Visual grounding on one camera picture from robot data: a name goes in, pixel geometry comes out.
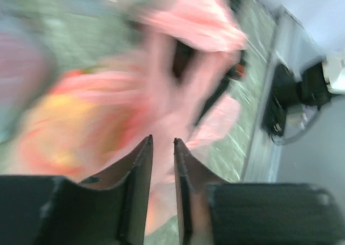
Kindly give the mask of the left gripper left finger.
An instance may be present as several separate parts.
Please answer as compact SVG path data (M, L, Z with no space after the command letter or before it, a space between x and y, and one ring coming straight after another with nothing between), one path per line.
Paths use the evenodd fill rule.
M75 183L62 176L1 176L1 244L142 244L153 138Z

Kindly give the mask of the pink plastic bag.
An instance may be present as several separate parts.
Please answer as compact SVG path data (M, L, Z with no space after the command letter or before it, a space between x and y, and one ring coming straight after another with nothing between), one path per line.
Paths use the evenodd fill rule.
M131 52L66 72L25 116L15 159L22 173L91 176L153 137L146 234L176 215L175 138L192 150L224 138L240 104L222 94L202 110L246 36L229 0L174 0L141 13L143 42Z

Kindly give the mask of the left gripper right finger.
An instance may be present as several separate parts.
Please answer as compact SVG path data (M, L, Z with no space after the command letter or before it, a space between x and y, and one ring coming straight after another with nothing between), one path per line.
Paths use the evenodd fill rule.
M174 140L180 244L344 244L331 194L310 184L230 183Z

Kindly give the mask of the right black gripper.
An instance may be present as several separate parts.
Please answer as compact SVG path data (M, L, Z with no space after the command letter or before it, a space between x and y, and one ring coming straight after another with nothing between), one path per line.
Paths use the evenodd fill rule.
M176 51L174 55L174 62L172 65L172 73L176 78L177 82L181 84L184 78L184 70L187 67L189 60L192 58L195 50L190 46L177 41ZM240 53L240 61L232 66L221 79L216 90L210 95L206 100L204 107L197 117L197 120L194 123L194 126L198 126L199 122L203 116L210 110L210 108L216 103L220 96L228 89L229 84L232 80L240 81L245 75L245 66L246 62L246 50L242 50Z

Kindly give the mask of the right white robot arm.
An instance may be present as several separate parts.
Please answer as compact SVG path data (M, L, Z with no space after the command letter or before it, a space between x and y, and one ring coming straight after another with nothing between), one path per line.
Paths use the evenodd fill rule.
M246 54L247 51L242 50L239 62L224 74L197 116L195 127L221 131L234 126L239 115L239 107L225 91L231 81L239 81L244 77ZM269 133L282 136L288 113L293 107L304 105L321 109L333 97L340 96L342 92L331 87L330 78L325 76L326 65L325 61L311 64L302 72L301 80L296 81L286 66L278 64L264 110L262 128Z

